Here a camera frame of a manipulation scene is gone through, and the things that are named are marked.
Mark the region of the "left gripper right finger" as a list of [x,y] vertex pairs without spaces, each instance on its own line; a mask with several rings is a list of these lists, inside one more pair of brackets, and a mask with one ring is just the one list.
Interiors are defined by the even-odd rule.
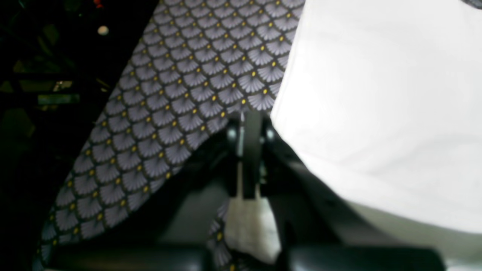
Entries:
[[401,241],[363,219],[311,173],[273,125],[261,132],[261,194],[273,211],[277,271],[444,271],[436,250]]

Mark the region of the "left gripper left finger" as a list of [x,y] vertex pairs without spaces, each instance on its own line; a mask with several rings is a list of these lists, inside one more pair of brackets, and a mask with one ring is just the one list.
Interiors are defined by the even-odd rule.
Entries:
[[104,211],[107,222],[87,223],[93,237],[53,251],[48,268],[59,271],[211,271],[206,247],[218,208],[236,190],[238,128],[207,139],[181,170],[141,206]]

